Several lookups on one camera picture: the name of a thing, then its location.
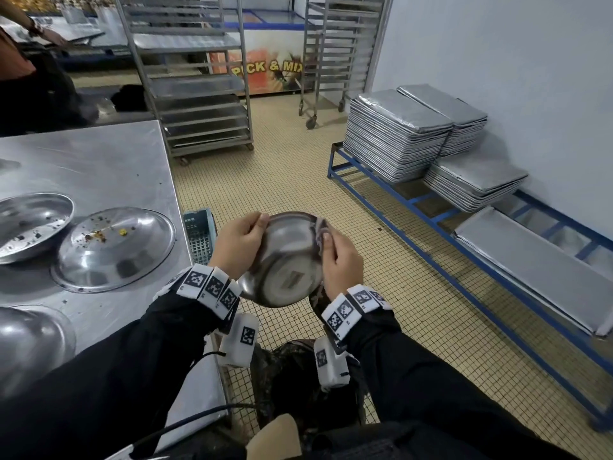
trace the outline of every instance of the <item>yellow tile floor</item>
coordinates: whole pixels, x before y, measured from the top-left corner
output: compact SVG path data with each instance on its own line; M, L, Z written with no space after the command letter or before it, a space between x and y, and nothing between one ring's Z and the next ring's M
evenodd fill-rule
M365 282L392 302L404 332L452 364L543 438L581 458L612 458L613 435L592 431L586 411L573 398L355 197L326 177L330 145L343 139L346 117L324 102L318 127L307 131L306 117L297 115L298 102L297 96L252 99L253 152L226 149L194 157L187 167L173 163L181 208L210 207L218 228L251 210L271 214L298 210L324 216L356 244L364 256ZM608 401L613 392L611 378L417 216L370 180L351 170L346 172L359 193L559 371L584 387L599 405ZM415 193L424 189L413 183L403 190ZM444 209L436 203L421 208L432 213ZM271 310L243 300L241 309L259 317L259 343L266 348L323 334L306 301ZM235 401L253 399L248 370L231 371L231 380ZM370 401L367 413L369 422L377 420ZM238 417L247 433L257 431L252 411L241 410Z

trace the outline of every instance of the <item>hand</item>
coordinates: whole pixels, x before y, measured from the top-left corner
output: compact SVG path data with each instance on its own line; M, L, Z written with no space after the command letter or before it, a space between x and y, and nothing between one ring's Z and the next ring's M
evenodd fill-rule
M324 288L326 295L333 301L339 294L347 292L364 282L364 260L357 253L350 239L339 231L330 228L324 233L324 252L322 255Z
M51 29L43 29L41 38L44 38L48 42L51 42L53 45L57 46L65 46L68 44L66 39L59 35L57 32L52 31Z
M270 216L254 211L233 219L219 232L209 266L220 268L230 279L238 279L256 259Z

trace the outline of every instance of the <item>metal bowl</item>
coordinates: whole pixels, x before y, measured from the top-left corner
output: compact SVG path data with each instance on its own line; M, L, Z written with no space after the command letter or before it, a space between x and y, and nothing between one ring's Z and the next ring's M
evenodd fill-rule
M0 307L0 399L22 392L70 360L75 344L71 322L57 310Z
M96 293L153 271L175 244L166 216L142 208L111 208L88 216L64 239L51 278L72 292Z
M54 246L74 215L65 195L27 194L0 201L0 264L27 260Z
M270 217L256 260L238 279L241 296L265 307L287 307L322 280L321 232L326 220L288 211Z

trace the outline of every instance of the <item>person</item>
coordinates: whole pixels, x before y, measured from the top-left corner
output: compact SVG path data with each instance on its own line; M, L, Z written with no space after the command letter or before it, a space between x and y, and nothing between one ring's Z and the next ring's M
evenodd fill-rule
M227 223L209 266L239 278L255 259L268 218L254 212ZM324 288L333 301L364 282L363 260L332 227L323 242ZM105 459L162 428L184 378L202 356L204 336L221 324L199 301L178 295L180 283L140 319L5 401L0 406L3 458ZM358 321L343 342L362 366L381 423L324 433L308 449L295 445L279 453L285 443L297 443L295 424L281 415L246 450L223 458L256 458L250 456L253 444L267 452L259 458L270 460L575 458L541 440L403 334L392 310L378 308L365 316L369 319ZM132 457L152 455L156 443L143 445ZM204 457L195 452L188 458Z
M31 37L43 38L57 46L66 44L61 35L40 25L10 0L0 0L0 16L18 23ZM0 96L3 98L0 137L52 131L57 127L44 79L1 27Z

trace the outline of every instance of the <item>plastic crate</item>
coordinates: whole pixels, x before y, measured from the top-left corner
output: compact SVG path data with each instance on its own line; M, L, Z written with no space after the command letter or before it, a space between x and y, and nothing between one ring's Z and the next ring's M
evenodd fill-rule
M185 223L194 263L208 264L213 255L215 239L217 239L217 228L211 210L204 208L198 211L187 211L183 214L183 223Z

